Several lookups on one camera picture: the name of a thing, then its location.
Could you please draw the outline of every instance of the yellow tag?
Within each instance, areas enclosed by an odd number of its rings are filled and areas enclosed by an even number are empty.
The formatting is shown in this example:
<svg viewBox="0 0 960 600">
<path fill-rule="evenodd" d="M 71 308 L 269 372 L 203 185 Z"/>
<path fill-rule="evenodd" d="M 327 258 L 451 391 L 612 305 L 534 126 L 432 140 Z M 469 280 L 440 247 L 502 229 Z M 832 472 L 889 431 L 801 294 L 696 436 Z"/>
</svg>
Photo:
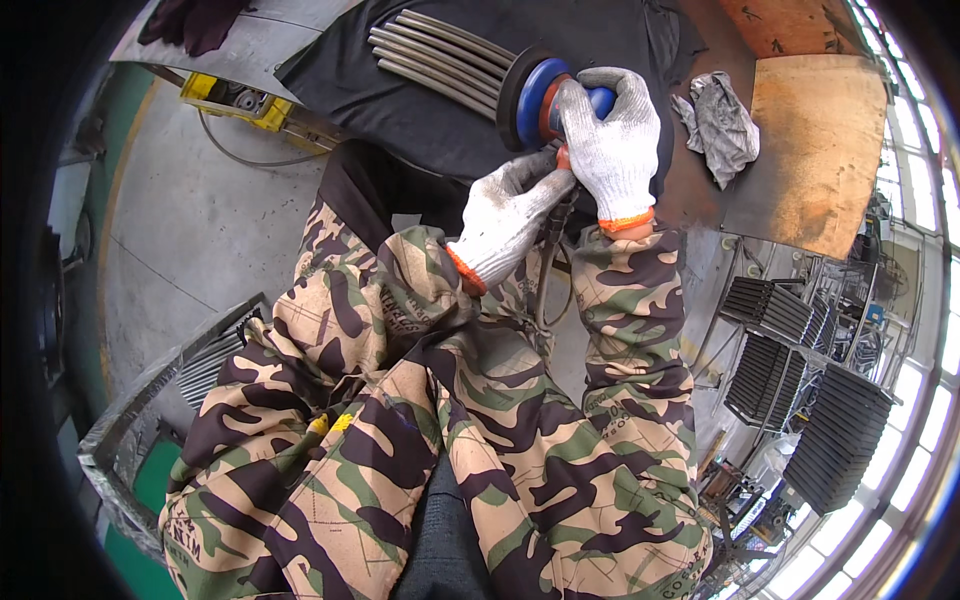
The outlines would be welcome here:
<svg viewBox="0 0 960 600">
<path fill-rule="evenodd" d="M 333 426 L 330 427 L 330 431 L 343 431 L 349 427 L 350 422 L 353 420 L 353 415 L 341 415 L 337 422 L 333 423 Z"/>
<path fill-rule="evenodd" d="M 326 415 L 320 415 L 310 421 L 310 426 L 307 429 L 318 435 L 325 436 L 326 432 L 330 430 L 330 421 Z"/>
</svg>

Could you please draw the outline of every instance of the concrete floor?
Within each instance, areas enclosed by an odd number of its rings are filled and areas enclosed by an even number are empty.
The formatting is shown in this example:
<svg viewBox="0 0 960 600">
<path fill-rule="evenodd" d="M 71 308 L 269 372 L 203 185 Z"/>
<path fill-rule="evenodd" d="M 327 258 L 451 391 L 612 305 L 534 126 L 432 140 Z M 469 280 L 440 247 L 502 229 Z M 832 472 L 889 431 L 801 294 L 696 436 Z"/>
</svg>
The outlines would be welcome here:
<svg viewBox="0 0 960 600">
<path fill-rule="evenodd" d="M 209 118 L 213 133 L 244 158 L 276 161 L 301 152 L 281 136 L 257 130 L 238 119 Z M 211 313 L 257 292 L 268 304 L 292 283 L 304 219 L 314 202 L 325 161 L 318 158 L 274 170 L 247 167 L 223 156 L 205 137 L 197 111 L 178 100 L 178 91 L 161 84 L 135 139 L 114 208 L 103 278 L 108 388 L 116 400 L 155 359 L 178 345 Z M 416 222 L 399 217 L 396 226 Z M 693 359 L 720 300 L 732 252 L 720 250 L 722 235 L 706 229 L 684 233 L 681 274 L 687 324 L 683 356 Z M 766 260 L 769 244 L 751 241 Z M 773 276 L 790 276 L 789 249 L 780 249 Z M 742 275 L 746 263 L 735 266 Z M 567 283 L 555 272 L 548 316 L 557 315 Z M 727 338 L 721 322 L 706 357 Z M 587 333 L 576 310 L 556 329 L 552 371 L 579 403 L 585 389 Z M 709 385 L 727 371 L 735 344 L 729 344 L 698 383 Z M 693 405 L 700 456 L 721 430 L 729 433 L 724 450 L 745 455 L 755 430 L 726 408 L 714 413 L 716 392 L 697 389 Z M 193 413 L 167 386 L 157 410 L 179 430 Z"/>
</svg>

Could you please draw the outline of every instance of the sanding disc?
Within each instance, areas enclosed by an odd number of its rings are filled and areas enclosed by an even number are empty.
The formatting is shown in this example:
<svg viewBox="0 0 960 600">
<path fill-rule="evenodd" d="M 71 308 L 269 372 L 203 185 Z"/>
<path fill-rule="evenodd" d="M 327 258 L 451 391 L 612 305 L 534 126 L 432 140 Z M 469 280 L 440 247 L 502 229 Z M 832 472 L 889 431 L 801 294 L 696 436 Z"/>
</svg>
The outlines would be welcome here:
<svg viewBox="0 0 960 600">
<path fill-rule="evenodd" d="M 523 142 L 516 131 L 516 107 L 519 104 L 520 92 L 537 65 L 556 56 L 542 46 L 530 46 L 516 57 L 507 70 L 507 76 L 503 79 L 500 94 L 496 99 L 496 131 L 500 134 L 504 146 L 511 152 L 524 150 Z"/>
</svg>

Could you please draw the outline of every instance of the bent metal rod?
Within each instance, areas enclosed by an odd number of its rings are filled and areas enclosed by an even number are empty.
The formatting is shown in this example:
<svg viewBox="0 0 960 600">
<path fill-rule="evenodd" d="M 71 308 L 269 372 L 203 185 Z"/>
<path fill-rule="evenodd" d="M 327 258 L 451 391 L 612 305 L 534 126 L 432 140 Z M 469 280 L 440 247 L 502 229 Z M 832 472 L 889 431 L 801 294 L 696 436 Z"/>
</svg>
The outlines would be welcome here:
<svg viewBox="0 0 960 600">
<path fill-rule="evenodd" d="M 439 92 L 495 121 L 496 99 L 516 55 L 480 36 L 404 10 L 371 27 L 377 67 Z"/>
</svg>

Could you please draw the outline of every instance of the hand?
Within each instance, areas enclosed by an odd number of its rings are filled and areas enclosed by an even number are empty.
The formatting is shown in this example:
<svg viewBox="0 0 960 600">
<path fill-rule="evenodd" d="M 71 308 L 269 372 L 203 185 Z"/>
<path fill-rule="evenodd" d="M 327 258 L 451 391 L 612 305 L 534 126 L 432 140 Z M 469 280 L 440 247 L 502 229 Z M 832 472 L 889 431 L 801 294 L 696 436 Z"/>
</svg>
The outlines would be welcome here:
<svg viewBox="0 0 960 600">
<path fill-rule="evenodd" d="M 516 268 L 533 247 L 546 213 L 573 189 L 573 173 L 556 166 L 555 151 L 521 156 L 470 187 L 464 232 L 446 246 L 469 294 L 486 294 Z"/>
<path fill-rule="evenodd" d="M 563 82 L 557 95 L 573 174 L 596 200 L 606 232 L 646 223 L 654 216 L 650 179 L 657 173 L 660 141 L 660 118 L 647 84 L 637 73 L 615 67 L 586 69 L 577 79 Z M 616 91 L 603 121 L 582 85 Z"/>
</svg>

